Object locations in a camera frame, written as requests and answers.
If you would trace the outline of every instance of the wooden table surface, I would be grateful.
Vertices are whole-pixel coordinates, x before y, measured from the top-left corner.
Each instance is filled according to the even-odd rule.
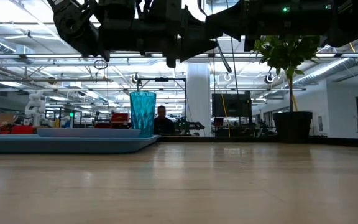
[[[0,155],[0,224],[356,223],[358,148],[158,143]]]

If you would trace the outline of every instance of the blue tray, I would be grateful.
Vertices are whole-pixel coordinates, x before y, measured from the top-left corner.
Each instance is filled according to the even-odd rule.
[[[116,154],[137,152],[160,136],[149,138],[55,138],[37,134],[0,135],[0,153]]]

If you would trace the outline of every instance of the person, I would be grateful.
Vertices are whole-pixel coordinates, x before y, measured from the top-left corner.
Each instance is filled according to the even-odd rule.
[[[175,134],[174,123],[166,117],[167,111],[164,106],[157,108],[158,116],[154,119],[154,134],[173,135]]]

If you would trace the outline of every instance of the white column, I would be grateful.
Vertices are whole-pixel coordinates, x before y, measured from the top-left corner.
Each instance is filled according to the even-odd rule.
[[[207,63],[189,63],[187,68],[187,109],[188,121],[199,121],[204,130],[200,136],[211,135],[211,90],[210,73]]]

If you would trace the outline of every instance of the computer monitor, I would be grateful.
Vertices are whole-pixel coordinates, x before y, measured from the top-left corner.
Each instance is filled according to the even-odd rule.
[[[238,96],[236,94],[212,94],[213,117],[250,117],[252,116],[251,106],[252,102],[248,91]]]

